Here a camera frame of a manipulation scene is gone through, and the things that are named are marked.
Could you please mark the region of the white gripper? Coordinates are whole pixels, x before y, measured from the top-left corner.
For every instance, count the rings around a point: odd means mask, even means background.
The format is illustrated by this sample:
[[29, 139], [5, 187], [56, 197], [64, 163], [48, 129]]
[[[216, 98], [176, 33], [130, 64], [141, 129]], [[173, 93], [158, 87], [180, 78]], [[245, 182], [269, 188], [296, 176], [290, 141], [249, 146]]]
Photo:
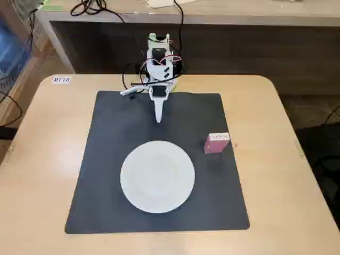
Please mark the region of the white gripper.
[[168, 86], [151, 85], [148, 87], [148, 91], [150, 99], [154, 101], [156, 122], [159, 123], [162, 121], [164, 101], [168, 99], [169, 95]]

